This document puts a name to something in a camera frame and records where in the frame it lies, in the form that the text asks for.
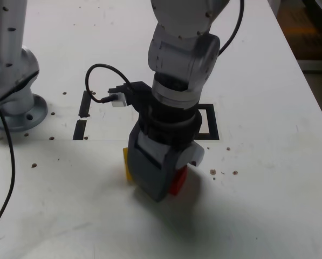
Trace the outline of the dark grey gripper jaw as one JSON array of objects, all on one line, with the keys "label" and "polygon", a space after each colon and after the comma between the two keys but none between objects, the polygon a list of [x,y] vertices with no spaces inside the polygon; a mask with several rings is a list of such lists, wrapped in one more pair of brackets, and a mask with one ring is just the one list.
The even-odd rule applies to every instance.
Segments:
[{"label": "dark grey gripper jaw", "polygon": [[128,141],[127,165],[133,181],[152,200],[163,200],[176,174],[179,151],[160,144],[134,126]]}]

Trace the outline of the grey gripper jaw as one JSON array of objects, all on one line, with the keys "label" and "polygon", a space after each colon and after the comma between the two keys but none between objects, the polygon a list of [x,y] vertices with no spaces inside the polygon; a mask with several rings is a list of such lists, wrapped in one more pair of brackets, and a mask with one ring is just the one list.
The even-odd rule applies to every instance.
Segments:
[{"label": "grey gripper jaw", "polygon": [[199,166],[204,157],[204,148],[196,142],[192,142],[184,149],[176,163],[176,169],[181,169],[187,164]]}]

